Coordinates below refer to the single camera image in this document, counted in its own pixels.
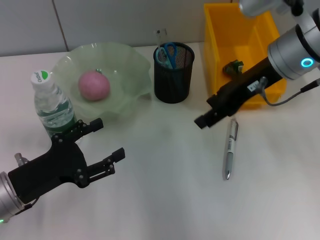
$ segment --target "white wall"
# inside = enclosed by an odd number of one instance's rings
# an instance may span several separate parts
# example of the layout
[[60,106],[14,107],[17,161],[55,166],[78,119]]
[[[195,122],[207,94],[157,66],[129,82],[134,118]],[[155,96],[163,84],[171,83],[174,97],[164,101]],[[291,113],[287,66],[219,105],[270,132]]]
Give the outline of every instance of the white wall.
[[[312,13],[317,8],[320,8],[320,0],[304,0],[304,3],[305,8],[310,13]],[[285,33],[297,24],[294,21],[290,11],[288,11],[285,15],[279,15],[275,11],[271,11],[271,13],[280,34]]]
[[166,28],[169,41],[204,40],[204,3],[231,0],[56,0],[70,49],[97,42],[156,44],[153,31]]
[[[231,0],[55,0],[70,49],[94,42],[154,45],[153,30],[172,40],[204,39],[205,2]],[[0,0],[0,56],[64,52],[52,0]]]
[[66,51],[51,0],[0,0],[0,56]]

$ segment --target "yellow plastic bin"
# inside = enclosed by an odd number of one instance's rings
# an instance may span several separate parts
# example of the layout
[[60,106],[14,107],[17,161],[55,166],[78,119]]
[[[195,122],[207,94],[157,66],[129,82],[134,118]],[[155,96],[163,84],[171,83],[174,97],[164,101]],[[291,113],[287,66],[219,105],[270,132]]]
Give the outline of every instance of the yellow plastic bin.
[[[279,37],[270,12],[254,18],[244,16],[237,3],[208,3],[204,5],[204,60],[208,73],[210,95],[231,80],[223,67],[238,59],[246,71],[268,56],[268,45]],[[266,96],[276,102],[286,90],[282,79],[266,89]],[[256,109],[266,102],[256,95],[244,103],[242,109]]]

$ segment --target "blue indicator light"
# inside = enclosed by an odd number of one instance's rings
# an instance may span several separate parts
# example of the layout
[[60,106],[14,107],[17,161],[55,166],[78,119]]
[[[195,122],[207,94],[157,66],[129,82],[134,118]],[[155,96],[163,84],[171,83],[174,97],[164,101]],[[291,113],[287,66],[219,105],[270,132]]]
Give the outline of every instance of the blue indicator light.
[[304,68],[309,68],[314,64],[314,61],[311,58],[305,58],[301,61],[301,66]]

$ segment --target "robotic arm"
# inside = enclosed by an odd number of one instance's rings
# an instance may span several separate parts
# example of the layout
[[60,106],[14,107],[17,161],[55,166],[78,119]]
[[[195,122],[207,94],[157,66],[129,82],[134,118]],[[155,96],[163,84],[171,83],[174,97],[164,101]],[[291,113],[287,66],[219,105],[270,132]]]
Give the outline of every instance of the robotic arm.
[[74,183],[79,188],[85,188],[94,181],[114,174],[114,163],[125,158],[123,148],[87,166],[83,153],[75,144],[82,136],[103,127],[100,118],[89,125],[79,120],[67,131],[52,136],[52,146],[42,156],[28,161],[17,153],[15,158],[19,167],[8,174],[0,173],[0,223],[30,209],[40,196],[61,184]]
[[[247,100],[259,94],[261,86],[268,88],[282,78],[295,80],[320,66],[320,9],[311,16],[304,10],[303,0],[240,0],[239,7],[246,16],[256,16],[283,4],[291,8],[297,25],[268,46],[268,57],[207,100],[212,109],[194,121],[201,129],[234,115]],[[301,93],[319,84],[316,80],[302,88]]]

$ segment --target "wire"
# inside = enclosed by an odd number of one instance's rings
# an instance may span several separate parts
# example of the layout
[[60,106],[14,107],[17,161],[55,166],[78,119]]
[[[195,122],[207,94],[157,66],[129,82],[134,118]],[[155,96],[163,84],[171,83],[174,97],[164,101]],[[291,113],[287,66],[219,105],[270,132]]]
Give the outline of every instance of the wire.
[[287,102],[289,102],[291,99],[294,99],[296,96],[302,94],[301,91],[298,91],[297,93],[293,94],[291,97],[289,97],[287,100],[278,102],[278,103],[271,103],[268,101],[267,96],[266,96],[266,92],[265,92],[265,88],[262,89],[262,92],[260,93],[260,95],[263,97],[263,99],[265,100],[266,104],[268,104],[271,107],[276,107],[276,106],[280,106],[282,104],[286,104]]
[[17,212],[15,215],[19,215],[21,213],[23,213],[24,211],[27,211],[28,209],[32,208],[39,200],[39,197],[36,198],[32,203],[28,203],[27,205],[24,206],[24,209]]
[[289,102],[290,100],[294,99],[296,96],[305,93],[311,89],[314,89],[316,87],[318,87],[320,85],[320,78],[317,80],[314,80],[312,82],[310,82],[309,84],[305,85],[304,87],[302,87],[300,89],[300,91],[298,91],[297,93],[293,94],[291,97],[289,97],[287,100],[284,100],[282,102],[278,102],[278,103],[271,103],[268,101],[267,96],[266,96],[266,91],[265,88],[268,84],[268,79],[266,77],[261,77],[258,86],[256,87],[256,92],[259,93],[264,101],[266,102],[266,104],[268,104],[271,107],[276,107],[276,106],[280,106],[282,104],[286,104],[287,102]]

